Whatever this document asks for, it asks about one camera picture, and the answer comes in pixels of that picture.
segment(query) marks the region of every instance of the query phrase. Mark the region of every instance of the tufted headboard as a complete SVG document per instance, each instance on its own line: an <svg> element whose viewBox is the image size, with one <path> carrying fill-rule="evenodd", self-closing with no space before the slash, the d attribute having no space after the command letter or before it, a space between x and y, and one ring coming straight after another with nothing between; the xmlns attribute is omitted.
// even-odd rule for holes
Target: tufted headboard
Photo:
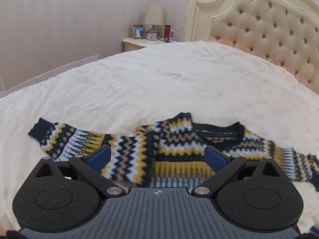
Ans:
<svg viewBox="0 0 319 239"><path fill-rule="evenodd" d="M318 22L313 0L189 0L184 33L262 57L319 94Z"/></svg>

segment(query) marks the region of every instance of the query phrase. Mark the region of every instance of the red bottle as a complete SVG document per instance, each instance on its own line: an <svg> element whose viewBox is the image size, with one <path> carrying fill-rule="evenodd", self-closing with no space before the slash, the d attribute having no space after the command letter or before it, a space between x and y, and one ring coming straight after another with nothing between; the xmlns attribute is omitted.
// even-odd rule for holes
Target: red bottle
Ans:
<svg viewBox="0 0 319 239"><path fill-rule="evenodd" d="M170 32L171 32L171 25L165 25L165 32L164 32L164 41L167 43L170 42Z"/></svg>

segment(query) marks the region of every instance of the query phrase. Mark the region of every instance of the bedpost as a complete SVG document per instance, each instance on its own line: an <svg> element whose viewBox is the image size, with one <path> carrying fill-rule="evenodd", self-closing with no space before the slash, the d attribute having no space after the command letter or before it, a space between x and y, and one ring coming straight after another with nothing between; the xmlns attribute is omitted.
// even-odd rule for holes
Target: bedpost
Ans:
<svg viewBox="0 0 319 239"><path fill-rule="evenodd" d="M192 32L193 32L193 25L194 25L194 18L195 18L195 10L196 10L196 0L187 0L188 1L188 8L184 18L184 40L191 41Z"/></svg>

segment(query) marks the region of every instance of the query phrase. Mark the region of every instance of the lamp base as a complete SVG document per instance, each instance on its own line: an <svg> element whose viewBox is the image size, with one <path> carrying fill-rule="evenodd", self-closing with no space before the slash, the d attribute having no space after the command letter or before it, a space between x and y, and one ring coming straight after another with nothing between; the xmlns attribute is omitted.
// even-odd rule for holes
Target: lamp base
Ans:
<svg viewBox="0 0 319 239"><path fill-rule="evenodd" d="M155 29L155 25L153 25L152 28L149 28L149 29L146 31L146 33L156 33L156 34L157 34L157 37L160 37L159 32L160 32L159 30Z"/></svg>

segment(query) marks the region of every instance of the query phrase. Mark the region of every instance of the gray ribbed plate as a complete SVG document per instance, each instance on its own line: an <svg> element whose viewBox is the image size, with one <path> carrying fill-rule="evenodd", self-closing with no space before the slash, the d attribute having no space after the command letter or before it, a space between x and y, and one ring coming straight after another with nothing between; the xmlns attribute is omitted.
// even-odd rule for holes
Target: gray ribbed plate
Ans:
<svg viewBox="0 0 319 239"><path fill-rule="evenodd" d="M108 199L81 227L61 233L22 229L29 239L293 239L289 228L275 233L246 231L226 221L209 199L191 196L186 188L131 188Z"/></svg>

